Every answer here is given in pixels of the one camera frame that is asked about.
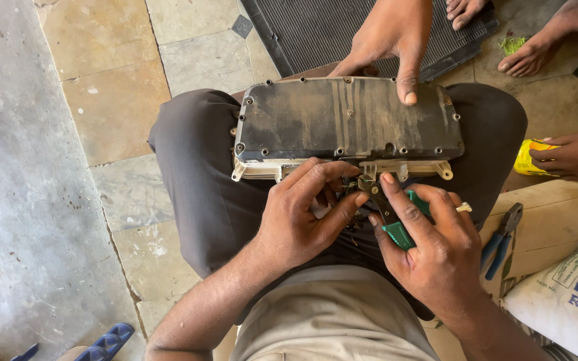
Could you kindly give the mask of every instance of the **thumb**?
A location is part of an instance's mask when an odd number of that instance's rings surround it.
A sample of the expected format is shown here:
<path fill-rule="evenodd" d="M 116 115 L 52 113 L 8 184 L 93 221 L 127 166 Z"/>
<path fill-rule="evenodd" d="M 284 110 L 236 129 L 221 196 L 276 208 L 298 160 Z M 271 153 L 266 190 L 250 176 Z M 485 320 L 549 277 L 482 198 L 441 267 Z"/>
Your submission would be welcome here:
<path fill-rule="evenodd" d="M 574 140 L 574 135 L 576 134 L 564 135 L 556 138 L 544 138 L 542 142 L 548 145 L 566 145 L 570 144 Z"/>
<path fill-rule="evenodd" d="M 320 219 L 317 232 L 324 235 L 324 238 L 333 242 L 345 226 L 356 215 L 360 206 L 369 200 L 369 194 L 365 192 L 354 192 L 344 197 L 325 217 Z"/>
<path fill-rule="evenodd" d="M 396 81 L 398 98 L 405 105 L 414 105 L 417 102 L 416 86 L 418 85 L 421 58 L 417 52 L 408 51 L 402 54 Z"/>
<path fill-rule="evenodd" d="M 366 64 L 354 55 L 354 53 L 350 53 L 345 59 L 338 63 L 336 68 L 327 77 L 348 77 L 370 64 L 371 62 Z"/>
<path fill-rule="evenodd" d="M 392 274 L 403 274 L 408 264 L 407 252 L 398 247 L 392 237 L 383 231 L 385 223 L 378 213 L 370 213 L 369 221 L 374 227 L 374 235 L 378 241 L 378 246 L 380 247 L 380 252 L 383 255 L 387 269 Z"/>

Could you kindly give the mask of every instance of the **blue handle pliers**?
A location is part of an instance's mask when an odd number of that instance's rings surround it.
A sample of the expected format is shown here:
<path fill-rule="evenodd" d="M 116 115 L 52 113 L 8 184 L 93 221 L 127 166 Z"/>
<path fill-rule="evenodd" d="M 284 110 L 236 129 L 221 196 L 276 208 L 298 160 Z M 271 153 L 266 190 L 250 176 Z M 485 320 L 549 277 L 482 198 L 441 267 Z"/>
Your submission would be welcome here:
<path fill-rule="evenodd" d="M 484 269 L 485 263 L 492 253 L 495 250 L 498 250 L 492 265 L 487 270 L 487 281 L 491 281 L 494 278 L 494 274 L 496 274 L 498 267 L 503 263 L 505 253 L 507 252 L 507 246 L 510 244 L 510 240 L 512 239 L 512 231 L 516 229 L 516 226 L 518 226 L 521 221 L 521 216 L 523 216 L 523 204 L 515 203 L 510 210 L 505 213 L 501 220 L 501 226 L 499 226 L 498 230 L 494 232 L 492 238 L 490 238 L 490 241 L 487 242 L 486 246 L 481 250 L 481 270 Z"/>

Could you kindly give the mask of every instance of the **yellow can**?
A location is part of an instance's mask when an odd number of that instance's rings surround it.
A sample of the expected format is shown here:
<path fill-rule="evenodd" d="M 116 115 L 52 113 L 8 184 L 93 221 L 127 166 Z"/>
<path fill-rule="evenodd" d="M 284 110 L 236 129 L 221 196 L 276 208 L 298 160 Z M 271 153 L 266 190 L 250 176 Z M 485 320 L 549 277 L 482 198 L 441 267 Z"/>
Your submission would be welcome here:
<path fill-rule="evenodd" d="M 514 162 L 514 170 L 520 174 L 526 175 L 552 175 L 543 169 L 539 169 L 532 164 L 532 157 L 530 156 L 530 149 L 536 150 L 546 150 L 558 148 L 558 145 L 545 144 L 539 139 L 526 139 L 521 144 L 519 153 L 516 155 L 516 160 Z"/>

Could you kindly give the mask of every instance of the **ring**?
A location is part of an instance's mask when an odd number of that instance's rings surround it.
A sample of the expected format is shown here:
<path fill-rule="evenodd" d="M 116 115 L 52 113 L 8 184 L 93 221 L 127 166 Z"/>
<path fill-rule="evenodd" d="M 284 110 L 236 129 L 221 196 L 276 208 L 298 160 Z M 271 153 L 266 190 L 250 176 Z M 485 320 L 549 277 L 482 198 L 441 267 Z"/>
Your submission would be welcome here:
<path fill-rule="evenodd" d="M 463 204 L 461 204 L 460 206 L 456 207 L 456 212 L 462 212 L 462 211 L 471 212 L 471 211 L 472 211 L 472 207 L 471 207 L 467 202 L 463 202 Z"/>

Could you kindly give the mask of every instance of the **concrete floor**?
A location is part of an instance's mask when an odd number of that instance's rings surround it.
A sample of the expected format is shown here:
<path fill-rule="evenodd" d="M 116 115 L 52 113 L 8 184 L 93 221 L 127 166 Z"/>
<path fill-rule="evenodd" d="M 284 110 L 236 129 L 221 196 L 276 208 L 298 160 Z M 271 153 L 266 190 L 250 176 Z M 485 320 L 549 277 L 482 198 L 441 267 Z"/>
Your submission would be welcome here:
<path fill-rule="evenodd" d="M 0 359 L 89 345 L 117 322 L 145 337 L 32 1 L 0 3 Z"/>

